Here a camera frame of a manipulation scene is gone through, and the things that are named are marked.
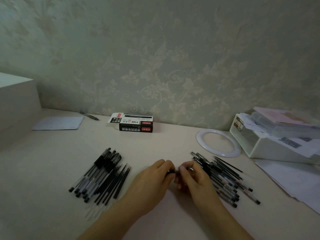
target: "white storage box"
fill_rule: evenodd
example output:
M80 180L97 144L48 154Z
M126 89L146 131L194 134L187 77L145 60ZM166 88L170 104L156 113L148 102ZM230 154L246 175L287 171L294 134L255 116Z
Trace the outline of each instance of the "white storage box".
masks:
M251 119L257 125L261 126L268 134L275 137L309 137L314 139L320 138L320 129L318 128L275 124L258 112L253 112L251 114Z
M39 111L35 81L0 72L0 131Z
M313 154L310 158L300 155L293 150L270 140L266 133L247 129L237 114L230 128L230 133L239 142L242 149L250 158L261 158L278 161L320 164L320 155Z

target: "wall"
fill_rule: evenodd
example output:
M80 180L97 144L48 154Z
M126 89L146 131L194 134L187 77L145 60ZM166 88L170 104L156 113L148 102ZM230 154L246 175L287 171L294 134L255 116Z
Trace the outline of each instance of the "wall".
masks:
M0 21L0 72L35 79L46 108L320 117L320 0L0 0Z

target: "white ring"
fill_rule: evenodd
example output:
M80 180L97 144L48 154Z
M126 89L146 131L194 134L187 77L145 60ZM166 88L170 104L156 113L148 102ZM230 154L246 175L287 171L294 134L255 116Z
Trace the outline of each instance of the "white ring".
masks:
M221 151L217 151L213 148L211 148L210 146L208 146L205 141L202 139L203 135L206 133L216 133L216 134L220 134L226 138L228 138L234 145L234 150L231 152L221 152ZM232 138L231 136L227 135L226 133L224 133L223 131L220 130L216 130L216 129L203 129L201 131L199 131L196 135L196 139L197 142L200 144L200 146L202 146L204 149L206 149L208 152L211 152L217 156L222 156L222 157L237 157L241 154L241 147L239 145L239 143Z

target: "pink booklet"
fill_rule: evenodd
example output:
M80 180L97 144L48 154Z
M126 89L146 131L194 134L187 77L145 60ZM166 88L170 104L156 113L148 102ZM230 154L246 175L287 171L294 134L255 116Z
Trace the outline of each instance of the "pink booklet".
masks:
M253 109L275 124L313 127L313 125L308 123L305 119L293 114L288 110L261 107L254 107Z

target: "pile of pens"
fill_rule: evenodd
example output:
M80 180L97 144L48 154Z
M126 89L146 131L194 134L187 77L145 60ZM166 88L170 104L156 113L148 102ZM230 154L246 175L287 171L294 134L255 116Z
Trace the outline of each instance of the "pile of pens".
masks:
M86 203L95 198L97 205L102 201L106 206L112 196L116 200L131 169L127 165L118 165L121 158L116 151L106 149L69 192L74 191L78 198L82 196Z
M227 166L230 165L229 163L217 156L214 156L214 160L210 162L200 153L191 152L191 154L194 156L193 159L197 161L202 169L209 175L219 197L225 202L236 208L236 202L239 201L240 197L237 194L237 189L239 189L256 204L260 204L260 201L258 201L251 193L253 189L248 188L242 183L243 179L240 175Z

